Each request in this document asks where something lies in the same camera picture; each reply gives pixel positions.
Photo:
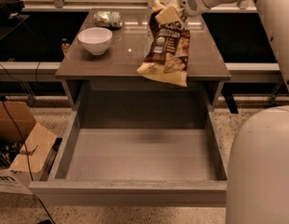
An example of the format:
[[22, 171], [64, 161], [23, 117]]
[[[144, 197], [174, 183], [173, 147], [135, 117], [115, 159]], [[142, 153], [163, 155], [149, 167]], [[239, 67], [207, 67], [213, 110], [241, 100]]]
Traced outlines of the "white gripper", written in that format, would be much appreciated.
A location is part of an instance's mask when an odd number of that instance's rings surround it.
[[166, 7], [159, 0], [154, 0], [152, 3], [152, 12], [161, 10], [156, 16], [159, 24], [166, 24], [179, 21], [184, 14], [188, 17], [196, 17], [211, 9], [213, 0], [177, 0], [180, 7]]

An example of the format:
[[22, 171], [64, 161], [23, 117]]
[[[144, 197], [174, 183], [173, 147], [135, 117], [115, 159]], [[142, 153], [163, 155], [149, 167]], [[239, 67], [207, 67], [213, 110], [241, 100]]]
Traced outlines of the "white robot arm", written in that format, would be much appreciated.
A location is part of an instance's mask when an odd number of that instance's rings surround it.
[[[197, 17], [241, 0], [172, 0], [159, 23]], [[275, 63], [227, 67], [234, 82], [283, 85], [289, 93], [289, 0], [252, 0]], [[260, 111], [235, 135], [227, 165], [226, 224], [289, 224], [289, 105]]]

